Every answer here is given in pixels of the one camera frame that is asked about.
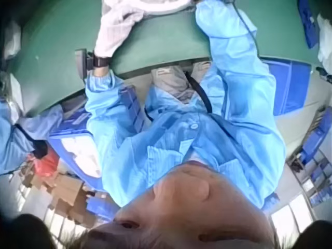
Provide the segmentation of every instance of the hand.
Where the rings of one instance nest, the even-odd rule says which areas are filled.
[[[114,6],[101,18],[94,54],[98,57],[112,57],[143,15],[142,10],[130,6]]]

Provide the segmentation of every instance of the blue sleeve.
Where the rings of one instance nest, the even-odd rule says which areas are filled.
[[[92,114],[87,129],[93,135],[102,169],[111,163],[109,159],[126,137],[136,134],[128,109],[121,101],[122,87],[123,81],[113,71],[104,77],[90,74],[86,82],[85,108]]]
[[[240,13],[255,35],[256,27]],[[196,22],[209,37],[212,60],[226,86],[224,127],[244,151],[243,171],[256,196],[264,199],[276,189],[285,163],[273,116],[275,78],[232,5],[205,0],[197,5]]]
[[[7,102],[0,100],[0,174],[17,169],[32,151],[32,143],[11,125]]]

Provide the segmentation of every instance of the eye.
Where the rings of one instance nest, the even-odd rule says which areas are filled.
[[[131,222],[131,221],[126,221],[126,222],[119,222],[120,225],[122,225],[124,228],[127,229],[136,229],[139,227],[139,224],[135,223],[135,222]]]

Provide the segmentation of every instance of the person's arm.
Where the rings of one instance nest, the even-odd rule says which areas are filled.
[[[126,137],[136,134],[128,109],[121,103],[122,87],[122,80],[108,67],[96,68],[87,79],[85,108],[92,114],[87,129],[93,135],[101,166]]]
[[[111,58],[142,18],[143,12],[128,6],[111,9],[101,19],[94,54]],[[136,133],[128,109],[120,99],[122,87],[123,81],[108,66],[95,67],[86,81],[85,108],[92,114],[87,129],[93,135],[102,169],[126,137]]]
[[[256,27],[240,13],[255,34]],[[264,199],[275,190],[285,162],[273,116],[275,78],[232,5],[205,0],[197,5],[196,22],[209,37],[213,63],[226,85],[224,127],[246,153],[244,173]]]
[[[32,143],[12,126],[8,103],[0,100],[0,175],[17,169],[33,150]]]

